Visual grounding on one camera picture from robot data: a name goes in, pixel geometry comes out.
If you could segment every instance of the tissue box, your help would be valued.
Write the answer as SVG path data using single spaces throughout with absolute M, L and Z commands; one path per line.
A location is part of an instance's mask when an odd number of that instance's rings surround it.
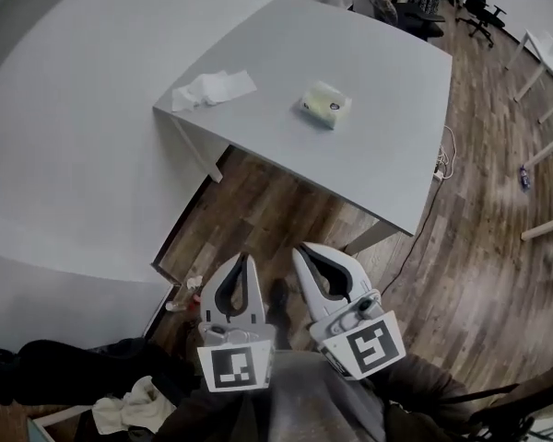
M 329 128 L 335 129 L 347 116 L 351 104 L 352 99 L 324 82 L 317 82 L 303 95 L 300 108 Z

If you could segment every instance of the gray shirt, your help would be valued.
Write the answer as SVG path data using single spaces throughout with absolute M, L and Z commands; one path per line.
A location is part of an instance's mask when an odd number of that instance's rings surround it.
M 383 402 L 314 352 L 276 352 L 269 442 L 385 441 Z

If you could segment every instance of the shoe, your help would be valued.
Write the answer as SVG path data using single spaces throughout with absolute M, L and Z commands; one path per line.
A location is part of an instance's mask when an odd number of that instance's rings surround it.
M 287 309 L 288 285 L 284 278 L 277 278 L 268 291 L 268 307 L 272 310 Z

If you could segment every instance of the person's leg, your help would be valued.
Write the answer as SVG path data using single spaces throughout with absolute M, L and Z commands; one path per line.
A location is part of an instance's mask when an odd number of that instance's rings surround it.
M 268 311 L 266 322 L 276 327 L 276 349 L 291 350 L 288 341 L 288 331 L 291 328 L 291 318 L 287 314 L 288 285 L 283 278 L 277 278 L 268 292 Z

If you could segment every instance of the dark jacket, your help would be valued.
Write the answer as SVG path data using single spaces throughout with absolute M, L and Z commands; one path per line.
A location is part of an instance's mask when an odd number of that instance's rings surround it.
M 369 377 L 376 394 L 387 401 L 384 429 L 388 442 L 450 442 L 472 430 L 469 403 L 438 404 L 443 398 L 466 394 L 452 376 L 419 358 L 407 355 Z M 264 442 L 267 408 L 258 393 L 210 393 L 197 390 L 183 401 L 160 428 L 155 442 Z

